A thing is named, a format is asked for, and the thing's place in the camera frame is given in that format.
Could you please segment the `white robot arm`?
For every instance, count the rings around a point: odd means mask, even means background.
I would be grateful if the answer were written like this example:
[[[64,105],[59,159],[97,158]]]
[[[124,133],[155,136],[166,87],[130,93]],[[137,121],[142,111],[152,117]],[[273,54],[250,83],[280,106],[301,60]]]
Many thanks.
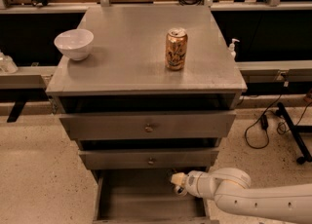
[[[171,183],[230,214],[312,224],[311,184],[252,189],[251,178],[237,168],[177,172]]]

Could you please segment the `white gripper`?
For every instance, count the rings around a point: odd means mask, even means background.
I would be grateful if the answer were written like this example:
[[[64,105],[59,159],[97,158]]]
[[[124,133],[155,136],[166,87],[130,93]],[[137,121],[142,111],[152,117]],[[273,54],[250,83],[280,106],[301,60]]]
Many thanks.
[[[187,175],[183,172],[174,173],[171,183],[185,190],[192,196],[202,199],[214,197],[213,178],[206,172],[192,170]]]

